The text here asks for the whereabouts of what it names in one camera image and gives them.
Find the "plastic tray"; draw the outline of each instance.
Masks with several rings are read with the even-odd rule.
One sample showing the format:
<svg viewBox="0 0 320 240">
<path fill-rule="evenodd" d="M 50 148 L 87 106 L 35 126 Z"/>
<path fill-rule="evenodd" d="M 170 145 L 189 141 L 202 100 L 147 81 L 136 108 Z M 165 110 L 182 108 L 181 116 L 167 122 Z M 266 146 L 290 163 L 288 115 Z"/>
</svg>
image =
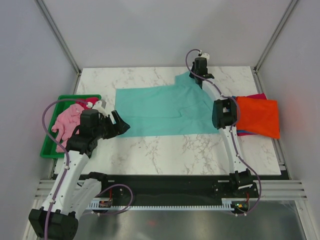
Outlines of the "plastic tray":
<svg viewBox="0 0 320 240">
<path fill-rule="evenodd" d="M 56 138 L 58 132 L 54 133 L 51 131 L 52 126 L 55 124 L 56 119 L 60 113 L 66 110 L 70 105 L 76 103 L 76 99 L 87 99 L 91 97 L 97 97 L 101 99 L 101 95 L 61 95 L 59 96 L 58 100 L 60 99 L 74 99 L 74 101 L 62 101 L 55 105 L 54 112 L 52 114 L 52 118 L 48 127 L 50 134 Z M 42 145 L 42 149 L 40 152 L 40 156 L 43 158 L 50 158 L 50 159 L 59 159 L 63 158 L 65 154 L 63 152 L 56 152 L 57 144 L 55 144 L 47 135 L 45 135 L 44 143 Z"/>
</svg>

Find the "green towel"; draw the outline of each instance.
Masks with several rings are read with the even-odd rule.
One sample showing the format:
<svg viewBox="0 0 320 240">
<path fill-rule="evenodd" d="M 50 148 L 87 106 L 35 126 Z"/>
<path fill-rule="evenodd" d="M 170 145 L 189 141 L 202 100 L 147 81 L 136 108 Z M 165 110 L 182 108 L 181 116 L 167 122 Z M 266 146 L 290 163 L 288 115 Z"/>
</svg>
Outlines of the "green towel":
<svg viewBox="0 0 320 240">
<path fill-rule="evenodd" d="M 176 76 L 174 85 L 117 89 L 115 109 L 131 126 L 119 137 L 218 133 L 213 102 L 188 72 Z"/>
</svg>

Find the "table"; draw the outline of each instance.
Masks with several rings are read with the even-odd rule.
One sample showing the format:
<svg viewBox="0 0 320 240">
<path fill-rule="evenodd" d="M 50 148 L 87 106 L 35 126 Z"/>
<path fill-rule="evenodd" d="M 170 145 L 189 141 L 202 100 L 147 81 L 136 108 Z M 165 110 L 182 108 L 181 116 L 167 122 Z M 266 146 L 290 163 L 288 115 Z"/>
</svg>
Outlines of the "table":
<svg viewBox="0 0 320 240">
<path fill-rule="evenodd" d="M 185 67 L 84 68 L 76 94 L 100 94 L 106 111 L 115 109 L 116 89 L 172 85 Z M 227 96 L 256 94 L 249 66 L 208 67 Z M 239 137 L 244 160 L 259 175 L 280 175 L 272 140 L 259 135 Z M 56 164 L 57 174 L 63 160 Z M 219 134 L 115 137 L 100 139 L 82 174 L 228 175 L 229 160 Z"/>
</svg>

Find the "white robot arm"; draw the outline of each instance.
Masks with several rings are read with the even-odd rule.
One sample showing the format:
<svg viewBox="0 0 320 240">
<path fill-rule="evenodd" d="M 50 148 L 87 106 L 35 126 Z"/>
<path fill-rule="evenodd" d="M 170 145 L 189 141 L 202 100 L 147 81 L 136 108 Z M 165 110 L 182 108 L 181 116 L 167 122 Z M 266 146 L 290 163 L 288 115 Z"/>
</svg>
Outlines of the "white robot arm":
<svg viewBox="0 0 320 240">
<path fill-rule="evenodd" d="M 243 154 L 238 142 L 237 128 L 235 126 L 238 117 L 237 104 L 232 96 L 223 95 L 215 83 L 214 76 L 208 73 L 207 59 L 209 59 L 209 54 L 200 51 L 200 54 L 193 62 L 189 76 L 195 79 L 195 83 L 213 101 L 212 124 L 219 130 L 225 145 L 230 165 L 230 183 L 232 188 L 235 191 L 250 188 L 253 185 L 253 177 L 243 162 Z"/>
<path fill-rule="evenodd" d="M 113 123 L 102 105 L 102 101 L 98 101 L 92 109 L 81 113 L 80 125 L 74 129 L 66 144 L 68 158 L 65 154 L 53 188 L 41 208 L 32 209 L 29 214 L 29 221 L 40 238 L 47 234 L 49 239 L 72 240 L 78 229 L 79 218 L 106 182 L 105 174 L 91 172 L 80 190 L 74 194 L 76 184 L 97 147 L 98 140 L 114 138 L 130 128 L 117 111 L 111 112 L 115 121 Z"/>
</svg>

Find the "fabric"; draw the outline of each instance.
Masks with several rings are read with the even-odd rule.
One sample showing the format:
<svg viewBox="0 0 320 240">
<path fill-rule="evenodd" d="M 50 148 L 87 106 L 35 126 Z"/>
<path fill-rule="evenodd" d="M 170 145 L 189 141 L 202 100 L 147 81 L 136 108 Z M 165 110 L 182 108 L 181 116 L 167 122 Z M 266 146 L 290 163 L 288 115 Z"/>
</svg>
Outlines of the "fabric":
<svg viewBox="0 0 320 240">
<path fill-rule="evenodd" d="M 241 111 L 237 129 L 274 139 L 280 138 L 277 101 L 238 96 L 237 103 Z"/>
<path fill-rule="evenodd" d="M 266 95 L 264 93 L 258 93 L 258 94 L 249 95 L 249 96 L 246 96 L 246 97 L 247 98 L 251 98 L 251 99 L 265 99 L 265 100 L 267 100 L 267 97 L 266 97 Z M 242 129 L 238 129 L 238 125 L 237 125 L 236 133 L 237 133 L 237 135 L 239 137 L 246 136 L 246 135 L 257 135 L 255 132 L 249 132 L 249 131 L 245 131 L 245 130 L 242 130 Z"/>
<path fill-rule="evenodd" d="M 56 118 L 51 130 L 54 133 L 58 131 L 58 135 L 55 139 L 58 142 L 62 140 L 62 146 L 67 146 L 67 140 L 72 136 L 75 127 L 80 125 L 80 115 L 83 110 L 84 108 L 81 105 L 75 103 L 70 105 L 70 107 L 60 113 Z M 63 153 L 64 151 L 57 145 L 56 152 Z"/>
<path fill-rule="evenodd" d="M 82 99 L 82 100 L 84 100 L 84 101 L 87 102 L 87 103 L 92 103 L 92 105 L 95 105 L 95 103 L 96 103 L 97 101 L 99 101 L 99 98 L 97 98 L 96 96 L 93 96 L 93 97 L 88 97 L 87 99 Z M 89 109 L 89 108 L 87 107 L 87 105 L 86 105 L 85 103 L 83 103 L 83 102 L 76 101 L 75 103 L 76 103 L 76 104 L 79 104 L 80 106 L 82 106 L 85 110 L 86 110 L 86 109 Z"/>
<path fill-rule="evenodd" d="M 212 124 L 213 102 L 184 73 L 175 84 L 117 89 L 115 109 L 131 128 L 119 137 L 216 134 Z"/>
</svg>

